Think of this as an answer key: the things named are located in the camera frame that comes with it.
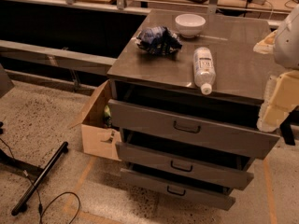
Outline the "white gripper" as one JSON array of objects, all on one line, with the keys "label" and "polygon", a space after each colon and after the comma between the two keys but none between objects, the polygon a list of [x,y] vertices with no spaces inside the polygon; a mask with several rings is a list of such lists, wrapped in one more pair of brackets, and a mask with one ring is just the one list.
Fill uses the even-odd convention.
[{"label": "white gripper", "polygon": [[[253,50],[261,54],[273,54],[277,30],[258,42]],[[280,76],[271,76],[265,87],[264,101],[259,111],[257,128],[271,133],[299,106],[299,71],[292,70]]]}]

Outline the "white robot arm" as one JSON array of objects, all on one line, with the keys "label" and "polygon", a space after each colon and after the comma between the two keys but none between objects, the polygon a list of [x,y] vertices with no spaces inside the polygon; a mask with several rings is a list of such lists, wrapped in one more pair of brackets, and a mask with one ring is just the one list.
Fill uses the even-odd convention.
[{"label": "white robot arm", "polygon": [[299,106],[299,5],[253,50],[272,54],[275,62],[287,69],[266,83],[257,128],[271,133]]}]

